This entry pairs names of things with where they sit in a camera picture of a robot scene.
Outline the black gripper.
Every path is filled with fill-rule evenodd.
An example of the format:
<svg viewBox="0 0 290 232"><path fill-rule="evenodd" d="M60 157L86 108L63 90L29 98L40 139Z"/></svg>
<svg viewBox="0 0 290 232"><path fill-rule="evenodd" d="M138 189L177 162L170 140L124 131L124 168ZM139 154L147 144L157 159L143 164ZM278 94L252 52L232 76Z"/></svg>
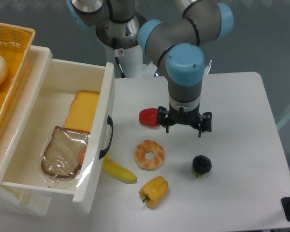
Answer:
<svg viewBox="0 0 290 232"><path fill-rule="evenodd" d="M191 111L185 111L184 107L175 109L170 105L169 109L166 109L159 106L157 125L163 126L166 133L169 133L170 126L175 124L187 125L198 130L198 137L201 138L202 133L212 131L212 112L201 114L199 110L199 105Z"/></svg>

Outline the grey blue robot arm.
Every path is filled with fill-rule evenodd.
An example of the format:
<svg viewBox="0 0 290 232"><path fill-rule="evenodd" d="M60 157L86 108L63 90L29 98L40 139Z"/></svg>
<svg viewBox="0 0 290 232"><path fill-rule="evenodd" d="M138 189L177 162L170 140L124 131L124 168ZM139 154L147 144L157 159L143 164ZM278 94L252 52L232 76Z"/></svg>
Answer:
<svg viewBox="0 0 290 232"><path fill-rule="evenodd" d="M158 108L157 125L165 129L175 124L189 125L199 133L212 130L212 113L199 112L203 77L210 70L200 45L231 32L234 17L228 5L211 0L178 0L182 18L167 26L160 20L146 20L136 12L133 0L66 3L81 27L96 27L117 77L141 75L142 55L147 55L167 79L169 108Z"/></svg>

